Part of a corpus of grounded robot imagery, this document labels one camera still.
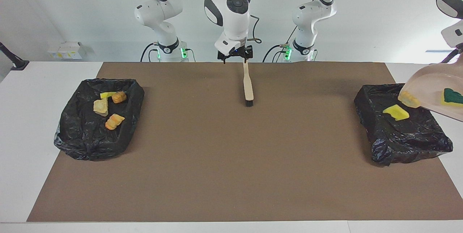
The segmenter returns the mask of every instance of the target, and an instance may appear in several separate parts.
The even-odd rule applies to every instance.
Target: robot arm
[[[135,17],[142,25],[152,28],[157,34],[159,55],[163,60],[180,61],[182,59],[181,41],[175,27],[165,22],[183,11],[181,0],[150,0],[135,9]]]
[[[296,39],[293,47],[301,56],[296,56],[296,61],[306,61],[317,37],[315,23],[328,19],[336,14],[334,0],[314,0],[302,4],[293,11],[293,21],[297,26]]]
[[[240,50],[245,59],[252,57],[252,48],[246,50],[250,23],[250,0],[204,0],[204,11],[214,24],[224,28],[220,38],[215,42],[217,50],[226,57]]]
[[[463,19],[463,0],[436,0],[436,4],[445,15]],[[442,30],[442,36],[450,47],[463,50],[463,20]]]

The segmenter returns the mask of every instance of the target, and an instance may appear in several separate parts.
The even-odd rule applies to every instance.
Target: food piece
[[[401,108],[399,105],[391,106],[382,111],[382,113],[390,114],[393,118],[395,118],[396,121],[401,121],[410,118],[410,114],[403,108]]]
[[[411,108],[418,108],[421,106],[421,102],[408,91],[401,92],[398,99],[402,102],[402,104]]]
[[[104,98],[108,98],[108,97],[110,97],[110,96],[113,96],[113,95],[115,95],[116,93],[117,93],[117,92],[104,92],[104,93],[100,93],[100,94],[99,94],[99,97],[100,97],[101,99],[104,99]]]
[[[93,111],[101,116],[108,116],[108,98],[95,100],[93,102]]]
[[[442,98],[440,103],[444,106],[463,107],[463,96],[461,93],[458,93],[451,88],[445,88],[442,91]]]
[[[118,114],[113,114],[108,121],[105,123],[105,127],[109,130],[114,130],[116,127],[124,121],[125,118],[118,115]]]
[[[114,104],[119,104],[127,100],[127,95],[124,92],[117,92],[116,94],[111,96],[111,98]]]

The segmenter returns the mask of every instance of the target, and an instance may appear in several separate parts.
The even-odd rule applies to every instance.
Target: white table
[[[0,83],[0,232],[169,233],[459,233],[459,221],[298,221],[255,223],[26,223],[59,150],[53,146],[61,111],[84,79],[102,63],[31,62]],[[387,64],[397,83],[424,65]],[[440,157],[463,193],[463,123],[434,114],[453,140],[454,152]]]

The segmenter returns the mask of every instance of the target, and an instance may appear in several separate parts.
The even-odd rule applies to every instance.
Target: black stand
[[[13,52],[8,50],[2,42],[0,42],[0,50],[11,60],[11,62],[13,62],[11,70],[23,70],[29,63],[28,60],[22,60],[20,57],[13,54]]]
[[[242,58],[245,59],[245,63],[248,61],[248,59],[252,58],[253,57],[253,50],[252,50],[252,46],[248,46],[248,47],[241,47],[241,48],[238,48],[237,50],[233,51],[230,53],[230,55],[227,55],[225,56],[224,54],[222,54],[220,51],[218,52],[218,55],[217,55],[217,59],[218,60],[222,60],[225,64],[225,60],[229,57],[233,57],[233,56],[240,56]]]

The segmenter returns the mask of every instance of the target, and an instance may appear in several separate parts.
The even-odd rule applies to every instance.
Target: green and yellow sponge
[[[442,91],[442,98],[440,103],[444,106],[463,107],[463,96],[461,93],[458,93],[451,88],[445,88]]]

